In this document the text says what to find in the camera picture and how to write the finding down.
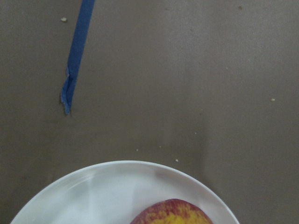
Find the white round plate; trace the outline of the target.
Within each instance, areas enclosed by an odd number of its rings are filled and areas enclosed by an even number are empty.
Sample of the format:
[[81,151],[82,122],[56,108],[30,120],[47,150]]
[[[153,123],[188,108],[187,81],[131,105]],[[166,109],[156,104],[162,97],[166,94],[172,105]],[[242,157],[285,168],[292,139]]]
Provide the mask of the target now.
[[128,224],[147,207],[182,199],[215,224],[236,224],[229,207],[207,186],[168,166],[112,161],[72,172],[34,196],[14,224]]

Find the red yellow apple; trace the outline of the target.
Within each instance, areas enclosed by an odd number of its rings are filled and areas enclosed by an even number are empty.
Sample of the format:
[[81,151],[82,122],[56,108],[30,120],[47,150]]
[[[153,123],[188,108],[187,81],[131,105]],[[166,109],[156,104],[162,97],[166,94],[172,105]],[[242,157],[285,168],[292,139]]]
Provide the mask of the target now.
[[211,224],[199,207],[180,199],[168,199],[140,212],[131,224]]

